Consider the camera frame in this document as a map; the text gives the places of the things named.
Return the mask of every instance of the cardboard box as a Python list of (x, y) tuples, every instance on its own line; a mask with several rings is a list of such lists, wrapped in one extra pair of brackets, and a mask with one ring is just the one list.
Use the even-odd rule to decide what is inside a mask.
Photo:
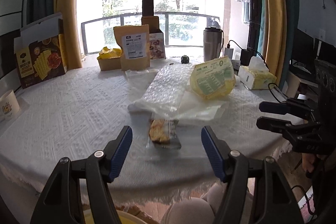
[(21, 29), (15, 45), (16, 67), (22, 88), (64, 75), (67, 60), (61, 14), (33, 22)]
[(120, 57), (98, 59), (101, 71), (121, 69)]
[(158, 16), (144, 16), (141, 18), (142, 25), (149, 25), (149, 41), (151, 60), (166, 59), (163, 32), (160, 30)]

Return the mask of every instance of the tissue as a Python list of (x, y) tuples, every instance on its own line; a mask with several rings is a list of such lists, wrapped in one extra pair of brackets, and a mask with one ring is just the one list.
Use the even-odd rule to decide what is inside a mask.
[(250, 64), (249, 64), (249, 70), (269, 72), (264, 61), (261, 58), (256, 57), (256, 56), (252, 56)]

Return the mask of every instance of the human hand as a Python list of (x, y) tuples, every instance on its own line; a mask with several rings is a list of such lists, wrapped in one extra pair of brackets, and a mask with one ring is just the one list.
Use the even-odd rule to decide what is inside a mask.
[(321, 155), (302, 153), (302, 168), (305, 172), (312, 173), (314, 171), (314, 162), (316, 158), (322, 159)]

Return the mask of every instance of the white wall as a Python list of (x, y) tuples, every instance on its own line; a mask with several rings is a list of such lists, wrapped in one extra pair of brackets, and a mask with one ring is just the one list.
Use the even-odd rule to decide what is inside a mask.
[[(247, 48), (247, 40), (249, 36), (249, 26), (242, 22), (242, 3), (231, 0), (231, 17), (230, 17), (230, 32), (229, 39), (237, 42), (240, 47)], [(230, 43), (234, 48), (233, 57), (235, 53), (240, 53), (240, 48), (234, 43)]]
[(336, 4), (333, 0), (300, 0), (298, 29), (336, 46)]

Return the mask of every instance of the balcony railing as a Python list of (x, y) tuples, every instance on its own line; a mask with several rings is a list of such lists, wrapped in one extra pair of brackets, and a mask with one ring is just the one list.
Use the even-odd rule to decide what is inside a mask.
[[(196, 13), (155, 12), (159, 16), (160, 29), (164, 32), (165, 46), (203, 47), (203, 30), (216, 26), (219, 17)], [(99, 52), (104, 46), (117, 47), (113, 27), (141, 25), (142, 13), (127, 13), (103, 17), (81, 24), (84, 53)]]

